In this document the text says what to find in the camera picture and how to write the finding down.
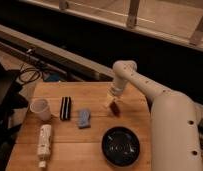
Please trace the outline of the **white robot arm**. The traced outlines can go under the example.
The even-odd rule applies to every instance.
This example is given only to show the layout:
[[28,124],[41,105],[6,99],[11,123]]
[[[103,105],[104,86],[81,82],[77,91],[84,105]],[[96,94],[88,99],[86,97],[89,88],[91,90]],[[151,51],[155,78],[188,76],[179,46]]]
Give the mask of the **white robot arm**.
[[113,82],[107,105],[131,83],[151,105],[152,171],[203,171],[197,127],[197,108],[186,94],[170,89],[137,72],[132,60],[113,64]]

